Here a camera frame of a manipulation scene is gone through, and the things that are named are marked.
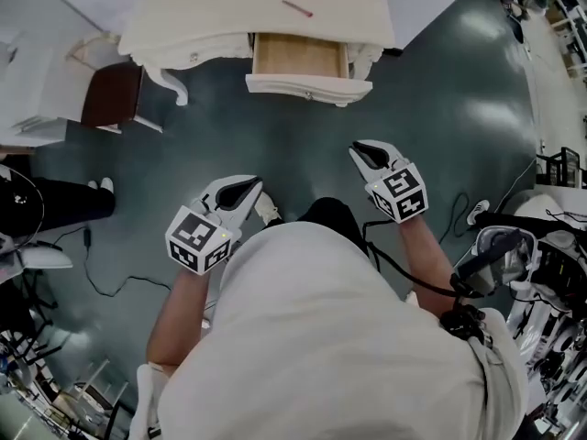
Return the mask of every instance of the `wooden drawer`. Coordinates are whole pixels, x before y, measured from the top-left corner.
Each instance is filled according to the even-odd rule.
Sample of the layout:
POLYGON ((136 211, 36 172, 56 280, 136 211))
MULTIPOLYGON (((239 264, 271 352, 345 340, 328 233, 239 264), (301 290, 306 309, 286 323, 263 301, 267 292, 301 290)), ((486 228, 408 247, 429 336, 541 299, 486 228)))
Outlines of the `wooden drawer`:
POLYGON ((138 50, 133 53, 133 59, 141 65, 185 70, 219 57, 249 58, 252 55, 249 34, 243 33, 195 39, 161 49, 138 50))
POLYGON ((279 93, 335 105, 359 101, 372 83, 349 79, 347 45, 283 34, 258 34, 251 93, 279 93))

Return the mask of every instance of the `white sneaker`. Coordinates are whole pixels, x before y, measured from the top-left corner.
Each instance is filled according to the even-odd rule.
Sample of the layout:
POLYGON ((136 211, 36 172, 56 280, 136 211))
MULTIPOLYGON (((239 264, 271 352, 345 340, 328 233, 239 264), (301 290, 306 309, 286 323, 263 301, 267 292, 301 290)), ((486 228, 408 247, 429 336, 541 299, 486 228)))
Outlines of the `white sneaker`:
POLYGON ((100 187, 114 193, 114 183, 110 178, 103 178, 102 182, 100 182, 100 187))
POLYGON ((477 215, 482 214, 483 212, 487 212, 489 207, 489 201, 480 201, 477 205, 475 205, 473 210, 471 210, 471 213, 467 216, 467 224, 469 224, 469 226, 474 226, 477 223, 477 215))
POLYGON ((261 218, 265 225, 268 225, 271 220, 282 218, 277 212, 277 207, 272 198, 265 192, 262 192, 255 203, 255 212, 261 218))

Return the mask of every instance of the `black pants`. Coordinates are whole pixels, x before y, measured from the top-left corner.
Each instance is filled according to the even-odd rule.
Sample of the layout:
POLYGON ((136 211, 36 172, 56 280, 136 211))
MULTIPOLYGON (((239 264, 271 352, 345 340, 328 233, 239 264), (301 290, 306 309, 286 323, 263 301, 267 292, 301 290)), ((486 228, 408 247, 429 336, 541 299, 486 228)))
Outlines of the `black pants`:
MULTIPOLYGON (((367 245, 360 235, 359 225, 357 225, 354 215, 349 207, 339 199, 333 199, 332 197, 318 199, 297 221, 311 222, 330 228, 354 243, 362 252, 367 254, 367 245)), ((278 218, 271 220, 266 228, 283 225, 284 223, 281 218, 278 218)))
MULTIPOLYGON (((45 217, 39 231, 106 218, 115 209, 114 195, 106 189, 92 189, 73 182, 32 180, 43 198, 45 217)), ((35 232, 40 219, 39 195, 29 187, 26 203, 8 205, 0 214, 0 232, 10 237, 24 237, 35 232)))

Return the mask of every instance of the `open drawer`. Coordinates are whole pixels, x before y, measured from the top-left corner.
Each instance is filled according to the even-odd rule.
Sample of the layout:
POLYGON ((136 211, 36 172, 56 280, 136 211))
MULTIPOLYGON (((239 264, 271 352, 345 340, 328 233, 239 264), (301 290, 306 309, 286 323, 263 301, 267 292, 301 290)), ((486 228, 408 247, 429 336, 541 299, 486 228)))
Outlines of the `open drawer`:
POLYGON ((371 82, 349 78, 347 45, 284 34, 257 34, 251 93, 279 93, 344 106, 363 98, 371 82))

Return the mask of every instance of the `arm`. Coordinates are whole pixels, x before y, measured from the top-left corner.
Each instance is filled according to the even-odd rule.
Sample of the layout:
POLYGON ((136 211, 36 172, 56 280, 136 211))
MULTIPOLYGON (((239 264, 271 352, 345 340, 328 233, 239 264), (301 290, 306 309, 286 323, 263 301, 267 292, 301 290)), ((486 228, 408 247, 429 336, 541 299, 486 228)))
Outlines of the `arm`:
MULTIPOLYGON (((422 216, 403 222, 399 227, 407 261, 414 277, 436 287, 454 291, 450 286, 450 276, 454 273, 452 265, 422 216)), ((452 310, 454 298, 438 295, 419 285, 415 285, 414 291, 420 307, 437 318, 452 310)))
POLYGON ((182 269, 163 305, 147 345, 147 360, 171 376, 200 342, 210 274, 182 269))

